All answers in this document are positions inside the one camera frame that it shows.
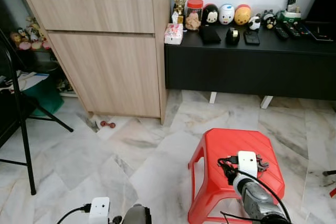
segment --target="red dumbbell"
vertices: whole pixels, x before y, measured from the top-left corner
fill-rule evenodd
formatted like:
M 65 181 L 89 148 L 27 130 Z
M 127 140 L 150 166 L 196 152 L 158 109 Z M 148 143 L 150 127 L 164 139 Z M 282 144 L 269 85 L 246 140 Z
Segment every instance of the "red dumbbell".
M 110 128 L 114 128 L 116 126 L 115 123 L 107 123 L 106 121 L 101 121 L 100 125 L 102 127 L 104 127 L 104 126 L 110 126 Z

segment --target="black tv console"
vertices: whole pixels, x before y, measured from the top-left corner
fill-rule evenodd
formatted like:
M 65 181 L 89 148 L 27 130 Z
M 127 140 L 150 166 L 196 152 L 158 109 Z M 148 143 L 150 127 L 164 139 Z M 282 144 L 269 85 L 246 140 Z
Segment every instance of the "black tv console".
M 165 45 L 168 89 L 336 100 L 336 43 L 311 37 L 282 41 L 261 28 L 260 45 L 225 42 L 229 26 L 216 25 L 220 44 L 204 45 L 195 31 L 180 45 Z

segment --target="white console leg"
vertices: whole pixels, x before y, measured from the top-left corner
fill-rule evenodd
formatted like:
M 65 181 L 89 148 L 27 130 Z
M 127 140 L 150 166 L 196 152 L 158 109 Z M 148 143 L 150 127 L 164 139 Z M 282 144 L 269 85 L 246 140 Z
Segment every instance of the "white console leg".
M 211 92 L 209 103 L 214 104 L 216 100 L 217 92 Z
M 271 95 L 266 95 L 264 96 L 264 99 L 262 100 L 261 104 L 260 104 L 260 107 L 262 109 L 267 109 L 267 107 L 269 106 L 269 104 L 271 103 L 273 99 L 273 96 Z

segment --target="red plastic stool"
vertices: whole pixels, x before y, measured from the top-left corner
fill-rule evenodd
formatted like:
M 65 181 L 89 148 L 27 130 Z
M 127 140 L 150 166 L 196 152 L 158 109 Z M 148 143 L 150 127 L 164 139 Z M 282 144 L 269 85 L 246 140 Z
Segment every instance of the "red plastic stool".
M 238 151 L 253 151 L 261 155 L 263 162 L 269 162 L 269 168 L 260 180 L 266 183 L 279 198 L 283 198 L 285 183 L 271 142 L 267 137 L 257 131 L 212 129 L 204 133 L 188 164 L 188 168 L 192 169 L 192 203 L 188 212 L 190 224 L 201 224 L 204 221 L 225 222 L 222 217 L 208 217 L 208 214 L 220 200 L 240 198 L 240 196 L 235 193 L 233 186 L 228 184 L 222 168 L 217 166 L 217 160 L 221 157 L 237 155 Z M 195 198 L 194 163 L 201 157 L 204 157 L 204 180 Z M 228 220 L 232 224 L 251 223 L 251 221 L 233 218 Z

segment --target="plastic jar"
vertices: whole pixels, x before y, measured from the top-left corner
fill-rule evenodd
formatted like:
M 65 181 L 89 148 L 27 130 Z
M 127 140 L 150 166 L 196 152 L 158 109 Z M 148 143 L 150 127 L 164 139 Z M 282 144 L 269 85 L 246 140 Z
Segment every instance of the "plastic jar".
M 188 0 L 185 28 L 197 30 L 201 25 L 203 0 Z

